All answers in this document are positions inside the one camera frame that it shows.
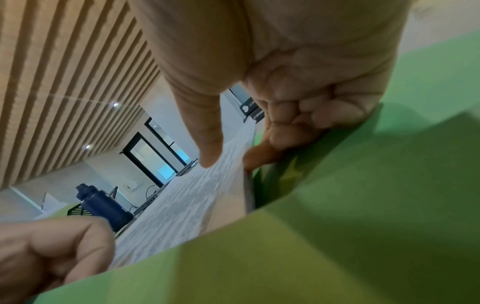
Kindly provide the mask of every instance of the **green sheet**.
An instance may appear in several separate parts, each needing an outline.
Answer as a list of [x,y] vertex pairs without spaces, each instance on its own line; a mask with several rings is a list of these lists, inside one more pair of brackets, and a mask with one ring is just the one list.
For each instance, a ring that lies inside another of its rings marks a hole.
[[271,204],[35,304],[478,302],[478,50],[401,56],[372,119],[259,172]]

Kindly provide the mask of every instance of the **ceiling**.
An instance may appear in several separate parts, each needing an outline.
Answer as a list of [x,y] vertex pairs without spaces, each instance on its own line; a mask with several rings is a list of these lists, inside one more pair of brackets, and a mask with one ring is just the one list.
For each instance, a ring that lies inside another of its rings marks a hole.
[[1,5],[0,186],[116,147],[160,76],[126,2]]

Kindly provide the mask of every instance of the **hand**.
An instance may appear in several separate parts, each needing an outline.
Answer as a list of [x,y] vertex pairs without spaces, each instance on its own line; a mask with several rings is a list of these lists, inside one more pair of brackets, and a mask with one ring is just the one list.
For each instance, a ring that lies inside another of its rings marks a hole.
[[115,238],[99,217],[0,225],[0,303],[16,304],[106,271]]
[[236,82],[265,110],[252,170],[325,129],[364,121],[384,94],[409,0],[130,0],[182,119],[213,165],[219,95]]

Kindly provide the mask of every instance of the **blue water bottle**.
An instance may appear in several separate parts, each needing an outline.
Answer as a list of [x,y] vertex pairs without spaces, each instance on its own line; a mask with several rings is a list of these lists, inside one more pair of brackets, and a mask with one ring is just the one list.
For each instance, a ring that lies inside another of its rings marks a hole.
[[78,185],[76,189],[78,191],[76,197],[82,201],[82,208],[93,216],[106,218],[114,232],[118,232],[134,218],[133,214],[126,211],[116,200],[108,196],[105,191],[85,184]]

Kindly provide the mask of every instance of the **wooden slats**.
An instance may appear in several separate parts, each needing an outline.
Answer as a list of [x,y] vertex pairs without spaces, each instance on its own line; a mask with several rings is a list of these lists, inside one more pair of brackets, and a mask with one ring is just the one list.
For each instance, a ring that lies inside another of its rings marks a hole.
[[[112,148],[140,117],[139,104],[160,70],[126,0],[0,6],[6,187]],[[94,149],[83,150],[86,144]]]

